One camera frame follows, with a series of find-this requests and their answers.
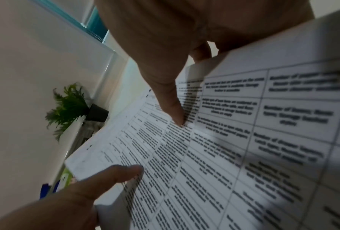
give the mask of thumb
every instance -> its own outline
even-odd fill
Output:
[[[143,167],[141,165],[132,165],[129,167],[113,165],[85,180],[72,184],[68,189],[94,201],[116,183],[128,181],[142,173]]]
[[[162,111],[169,114],[175,124],[182,126],[185,122],[184,110],[177,98],[175,80],[162,83],[156,81],[159,78],[148,77],[143,71],[141,71],[141,75],[153,90]]]

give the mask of black pot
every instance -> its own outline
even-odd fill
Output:
[[[92,104],[89,113],[86,116],[86,120],[105,122],[108,117],[109,111],[105,110],[96,104]]]

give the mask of artificial plant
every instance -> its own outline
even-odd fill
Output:
[[[76,83],[64,87],[64,96],[57,93],[56,89],[53,90],[53,97],[57,106],[48,112],[45,118],[49,122],[47,128],[53,123],[56,124],[57,129],[53,135],[57,141],[60,140],[61,135],[74,120],[87,115],[89,112],[84,93],[81,90],[82,87],[78,89]]]

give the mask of sheet of paper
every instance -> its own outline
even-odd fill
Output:
[[[66,162],[78,179],[144,166],[97,201],[103,229],[340,230],[340,12],[197,64],[177,92],[183,127],[148,92]]]

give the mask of hand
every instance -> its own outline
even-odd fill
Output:
[[[1,218],[0,230],[93,230],[98,225],[94,201],[116,183],[128,181],[142,172],[140,165],[111,166]]]
[[[175,79],[188,55],[210,58],[313,18],[308,0],[95,0],[101,19],[138,64],[162,110],[177,125],[184,113]]]

